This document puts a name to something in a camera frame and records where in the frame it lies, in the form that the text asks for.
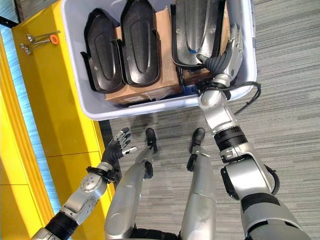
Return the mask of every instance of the yellow panel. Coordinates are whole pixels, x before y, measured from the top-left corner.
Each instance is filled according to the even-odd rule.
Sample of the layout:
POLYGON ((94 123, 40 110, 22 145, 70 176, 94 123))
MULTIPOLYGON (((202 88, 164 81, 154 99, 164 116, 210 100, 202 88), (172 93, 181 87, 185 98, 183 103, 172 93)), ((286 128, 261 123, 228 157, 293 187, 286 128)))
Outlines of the yellow panel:
POLYGON ((100 151, 94 123, 77 95, 58 1, 12 29, 20 67, 39 136, 47 157, 100 151), (48 43, 25 54, 20 43, 60 30, 59 44, 48 43))
POLYGON ((1 239, 28 240, 42 227, 28 185, 1 185, 1 239))
POLYGON ((27 184, 25 173, 21 165, 21 155, 18 145, 12 131, 10 121, 5 111, 3 99, 0 101, 1 107, 1 168, 0 183, 9 184, 27 184))
MULTIPOLYGON (((20 163, 24 171, 27 184, 31 189, 31 196, 35 202, 35 207, 38 210, 41 223, 44 225, 45 222, 48 222, 53 216, 53 211, 20 109, 1 34, 0 62, 1 111, 4 116, 7 116, 7 120, 10 122, 10 125, 7 125, 7 127, 10 129, 7 130, 8 132, 13 133, 14 141, 16 142, 17 146, 16 149, 11 150, 15 150, 21 156, 20 163)), ((7 166, 7 164, 9 164, 8 162, 11 163, 10 158, 3 158, 2 160, 5 162, 4 166, 7 166)), ((10 178, 6 177, 9 180, 14 172, 12 173, 10 170, 8 170, 6 174, 7 176, 10 176, 10 178)))
MULTIPOLYGON (((99 152, 47 158, 55 189, 61 204, 64 204, 69 196, 80 186, 81 180, 87 175, 86 168, 90 165, 96 166, 100 161, 99 152)), ((95 206, 92 214, 74 232, 72 239, 104 239, 104 222, 110 201, 108 193, 106 192, 95 206)))

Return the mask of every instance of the wire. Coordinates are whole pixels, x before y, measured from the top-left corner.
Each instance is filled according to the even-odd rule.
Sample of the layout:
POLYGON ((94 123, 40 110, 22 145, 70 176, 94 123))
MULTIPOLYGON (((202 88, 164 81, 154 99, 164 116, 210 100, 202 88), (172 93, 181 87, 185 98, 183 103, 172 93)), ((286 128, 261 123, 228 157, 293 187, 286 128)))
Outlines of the wire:
POLYGON ((238 115, 239 113, 241 113, 247 107, 249 107, 261 95, 261 85, 260 85, 260 83, 258 83, 256 81, 246 81, 246 82, 240 83, 238 85, 233 85, 233 86, 230 86, 227 88, 220 88, 220 87, 216 87, 215 85, 216 85, 216 83, 214 83, 214 82, 203 83, 202 85, 198 85, 198 90, 200 93, 203 93, 205 90, 218 90, 218 91, 223 91, 223 92, 229 92, 230 90, 238 89, 238 88, 245 87, 245 86, 256 87, 256 92, 255 92, 254 96, 251 98, 250 101, 247 101, 243 107, 241 107, 239 110, 237 110, 234 113, 235 116, 238 115))
POLYGON ((267 165, 264 165, 264 166, 274 179, 274 187, 273 187, 273 190, 271 193, 272 193, 272 195, 276 195, 279 191, 279 188, 280 188, 280 179, 279 179, 278 175, 276 174, 276 170, 271 169, 267 165))

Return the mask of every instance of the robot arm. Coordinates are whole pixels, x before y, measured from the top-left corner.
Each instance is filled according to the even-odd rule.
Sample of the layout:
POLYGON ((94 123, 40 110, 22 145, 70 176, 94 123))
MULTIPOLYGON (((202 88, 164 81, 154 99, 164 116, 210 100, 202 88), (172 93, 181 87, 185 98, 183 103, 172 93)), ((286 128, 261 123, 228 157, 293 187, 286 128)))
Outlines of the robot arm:
POLYGON ((197 56, 217 75, 199 97, 199 106, 220 157, 225 165, 221 176, 227 193, 241 202, 241 220, 246 240, 310 240, 289 209, 273 194, 274 172, 265 166, 253 145, 247 141, 227 104, 224 89, 230 86, 242 62, 242 34, 236 25, 231 30, 226 52, 220 57, 197 56))
POLYGON ((121 130, 108 144, 102 161, 97 167, 88 167, 79 188, 69 197, 50 222, 32 237, 32 240, 67 240, 91 214, 99 198, 105 193, 107 184, 113 182, 115 162, 137 150, 124 149, 129 143, 129 128, 121 130))

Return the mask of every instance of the plastic storage bin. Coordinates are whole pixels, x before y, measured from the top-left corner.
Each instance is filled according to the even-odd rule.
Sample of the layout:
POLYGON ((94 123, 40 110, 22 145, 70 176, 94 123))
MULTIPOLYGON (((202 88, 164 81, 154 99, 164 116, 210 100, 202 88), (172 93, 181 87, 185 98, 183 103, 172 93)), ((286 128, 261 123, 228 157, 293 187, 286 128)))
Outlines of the plastic storage bin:
MULTIPOLYGON (((156 11, 163 10, 173 0, 149 0, 156 11)), ((80 105, 86 116, 101 121, 127 116, 148 114, 198 105, 198 95, 186 93, 178 97, 148 103, 124 106, 108 102, 105 95, 91 90, 86 67, 80 52, 86 51, 84 28, 89 13, 95 8, 106 10, 120 22, 126 0, 62 0, 61 14, 65 29, 66 42, 80 105)), ((257 65, 255 55, 255 16, 251 0, 227 0, 230 23, 237 23, 242 29, 243 61, 236 83, 256 81, 257 65)), ((244 86, 231 91, 231 99, 245 96, 251 86, 244 86)))

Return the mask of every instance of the cardboard box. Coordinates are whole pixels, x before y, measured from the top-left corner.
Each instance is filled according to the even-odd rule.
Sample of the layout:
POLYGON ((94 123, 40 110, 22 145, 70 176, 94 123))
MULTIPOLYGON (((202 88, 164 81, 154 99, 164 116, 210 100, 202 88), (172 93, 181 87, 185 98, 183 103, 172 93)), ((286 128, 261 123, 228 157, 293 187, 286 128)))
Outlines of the cardboard box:
MULTIPOLYGON (((126 85, 121 90, 105 95, 105 100, 119 104, 130 104, 145 100, 160 100, 164 97, 179 94, 180 86, 176 66, 171 56, 171 21, 168 8, 155 14, 156 29, 161 44, 161 67, 158 82, 147 87, 133 87, 126 85)), ((117 37, 121 36, 121 28, 116 28, 117 37)))
MULTIPOLYGON (((222 55, 226 48, 230 38, 230 21, 227 8, 227 1, 224 5, 223 21, 222 21, 222 31, 221 31, 221 43, 220 43, 220 55, 222 55)), ((184 85, 194 85, 202 81, 207 81, 215 76, 213 72, 210 72, 206 68, 199 70, 182 70, 182 82, 184 85)))

